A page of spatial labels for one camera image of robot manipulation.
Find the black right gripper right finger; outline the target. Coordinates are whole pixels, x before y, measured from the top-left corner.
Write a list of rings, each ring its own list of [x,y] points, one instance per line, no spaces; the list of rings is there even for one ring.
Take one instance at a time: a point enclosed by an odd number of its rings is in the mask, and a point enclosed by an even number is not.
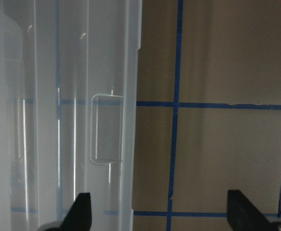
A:
[[[271,223],[240,190],[227,192],[227,221],[233,231],[271,231]]]

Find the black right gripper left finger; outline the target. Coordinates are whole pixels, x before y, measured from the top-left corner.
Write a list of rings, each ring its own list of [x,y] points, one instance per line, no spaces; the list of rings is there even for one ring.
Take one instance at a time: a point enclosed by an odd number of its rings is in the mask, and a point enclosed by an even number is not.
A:
[[[60,225],[61,231],[89,231],[92,226],[92,206],[89,192],[82,192]]]

